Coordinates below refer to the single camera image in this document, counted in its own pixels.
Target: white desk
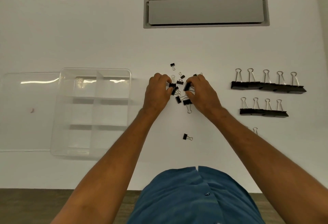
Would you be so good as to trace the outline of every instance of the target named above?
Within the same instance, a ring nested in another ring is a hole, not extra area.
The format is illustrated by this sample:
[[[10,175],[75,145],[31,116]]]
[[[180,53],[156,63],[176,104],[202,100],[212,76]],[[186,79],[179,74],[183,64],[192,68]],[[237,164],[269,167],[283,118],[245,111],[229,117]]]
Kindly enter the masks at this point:
[[[143,0],[0,0],[0,73],[64,67],[130,69],[140,93],[155,73],[203,73],[222,104],[328,186],[327,69],[316,0],[268,0],[269,27],[143,29]],[[298,72],[307,93],[231,90],[235,69]],[[283,100],[290,117],[240,116],[241,97]],[[194,141],[182,140],[183,133]],[[0,188],[73,189],[94,161],[50,153],[0,153]],[[129,189],[142,189],[169,168],[205,165],[230,174],[249,192],[258,187],[223,136],[195,108],[172,97],[145,142]]]

